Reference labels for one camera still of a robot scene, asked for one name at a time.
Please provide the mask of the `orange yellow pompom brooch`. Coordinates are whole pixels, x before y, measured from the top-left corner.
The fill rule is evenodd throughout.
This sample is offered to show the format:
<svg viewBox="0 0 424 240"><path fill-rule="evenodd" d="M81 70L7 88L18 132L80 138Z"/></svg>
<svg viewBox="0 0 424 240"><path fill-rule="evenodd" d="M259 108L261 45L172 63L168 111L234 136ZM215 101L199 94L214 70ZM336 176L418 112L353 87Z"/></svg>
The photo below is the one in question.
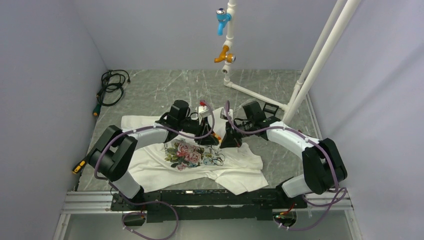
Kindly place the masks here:
<svg viewBox="0 0 424 240"><path fill-rule="evenodd" d="M222 138L217 134L217 133L213 133L212 134L218 141L221 141L222 140Z"/></svg>

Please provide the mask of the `white printed t-shirt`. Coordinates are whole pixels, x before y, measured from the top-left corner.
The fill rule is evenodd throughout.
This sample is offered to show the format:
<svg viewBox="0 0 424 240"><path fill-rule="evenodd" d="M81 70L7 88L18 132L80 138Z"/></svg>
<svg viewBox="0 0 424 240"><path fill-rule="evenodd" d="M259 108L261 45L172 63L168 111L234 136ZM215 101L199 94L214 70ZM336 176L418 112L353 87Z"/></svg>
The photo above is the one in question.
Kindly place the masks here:
<svg viewBox="0 0 424 240"><path fill-rule="evenodd" d="M262 173L263 161L247 143L240 147L199 145L194 139L178 135L166 142L168 131L158 128L157 116L125 115L123 131L136 127L150 129L132 133L137 140L128 167L128 174L146 192L209 178L235 195L268 186Z"/></svg>

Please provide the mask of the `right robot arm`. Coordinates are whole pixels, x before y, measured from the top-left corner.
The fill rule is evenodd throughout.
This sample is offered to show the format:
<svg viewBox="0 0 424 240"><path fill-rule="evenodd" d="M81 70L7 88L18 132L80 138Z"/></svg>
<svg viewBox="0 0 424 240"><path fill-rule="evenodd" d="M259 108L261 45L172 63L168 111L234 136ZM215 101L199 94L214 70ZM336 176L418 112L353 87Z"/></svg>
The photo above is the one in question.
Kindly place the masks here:
<svg viewBox="0 0 424 240"><path fill-rule="evenodd" d="M242 108L245 118L232 118L230 102L225 103L221 114L227 122L221 148L239 148L243 138L258 136L284 147L301 160L302 174L278 186L275 200L280 207L289 207L295 197L301 195L340 191L340 183L348 173L332 139L317 139L289 127L276 116L278 110L274 104L261 106L257 101L252 101Z"/></svg>

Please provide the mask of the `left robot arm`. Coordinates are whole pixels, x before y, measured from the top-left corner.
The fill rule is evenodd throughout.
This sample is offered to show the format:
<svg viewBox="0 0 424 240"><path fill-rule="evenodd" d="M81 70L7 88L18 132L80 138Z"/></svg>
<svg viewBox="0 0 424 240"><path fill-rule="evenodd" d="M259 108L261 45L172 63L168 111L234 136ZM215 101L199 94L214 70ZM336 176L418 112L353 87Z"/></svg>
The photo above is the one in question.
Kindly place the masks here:
<svg viewBox="0 0 424 240"><path fill-rule="evenodd" d="M137 210L145 202L145 190L128 171L137 149L167 143L177 136L193 139L198 144L219 143L213 135L215 122L208 121L208 117L213 116L212 107L202 100L194 113L197 119L191 118L192 112L186 101L176 100L169 111L151 125L130 130L110 125L84 161L94 168L96 179L108 181L124 197L124 204Z"/></svg>

